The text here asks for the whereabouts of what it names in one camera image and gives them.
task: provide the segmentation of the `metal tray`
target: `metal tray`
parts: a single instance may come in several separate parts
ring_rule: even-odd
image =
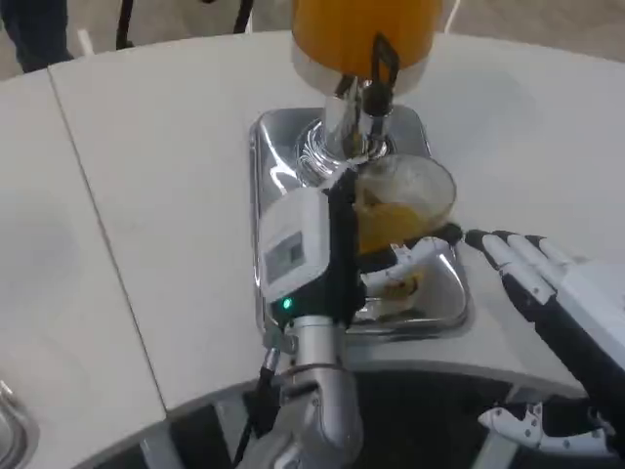
[[[258,227],[263,212],[278,198],[302,186],[296,175],[295,147],[302,132],[320,119],[321,108],[278,109],[263,114],[250,134],[252,234],[257,286],[257,325],[266,334],[274,325],[260,293]],[[397,106],[390,132],[398,153],[430,156],[421,121],[408,107]],[[462,265],[450,249],[423,274],[423,282],[401,301],[369,298],[348,330],[353,337],[385,340],[439,335],[460,325],[467,311],[467,283]]]

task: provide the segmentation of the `black cable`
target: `black cable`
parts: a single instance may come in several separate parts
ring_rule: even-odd
[[[128,29],[130,28],[130,18],[133,15],[134,5],[135,0],[122,0],[121,2],[117,35],[115,37],[115,49],[118,51],[133,47],[133,43],[128,40]]]
[[[271,380],[273,379],[274,375],[275,370],[266,368],[264,366],[261,368],[258,382],[256,383],[256,389],[254,390],[253,406],[247,416],[245,428],[243,429],[243,433],[241,434],[241,438],[239,439],[232,467],[238,466],[243,460],[243,455],[245,454],[247,445],[250,443],[252,430],[258,422],[259,408],[261,406],[261,402],[267,397],[267,395],[271,391]]]
[[[252,15],[252,8],[254,8],[254,0],[241,0],[241,6],[238,9],[238,15],[234,23],[234,34],[245,32],[245,27]]]

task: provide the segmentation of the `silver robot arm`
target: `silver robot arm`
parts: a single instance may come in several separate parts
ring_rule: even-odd
[[[280,376],[273,428],[240,468],[340,469],[360,452],[354,377],[342,365],[345,329],[364,305],[355,179],[345,165],[323,187],[282,197],[261,219],[261,291],[278,329],[293,338],[295,356]]]
[[[362,446],[354,377],[341,365],[345,330],[330,318],[294,321],[296,362],[282,375],[273,429],[250,447],[242,469],[340,469]]]

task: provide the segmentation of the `white tabletop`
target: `white tabletop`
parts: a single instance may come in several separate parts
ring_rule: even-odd
[[[67,469],[164,418],[48,72],[0,86],[0,378]]]
[[[248,129],[276,107],[321,106],[290,35],[193,39],[52,68],[167,408],[253,379]],[[550,235],[623,259],[618,185],[625,66],[440,36],[400,98],[459,185],[466,228]],[[579,394],[474,252],[473,321],[451,337],[354,348],[360,369],[426,368]]]

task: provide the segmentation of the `robotic hand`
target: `robotic hand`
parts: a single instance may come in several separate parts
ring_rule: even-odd
[[[625,458],[624,265],[577,263],[549,239],[469,231],[510,300],[588,399],[500,405],[479,422],[540,452]]]

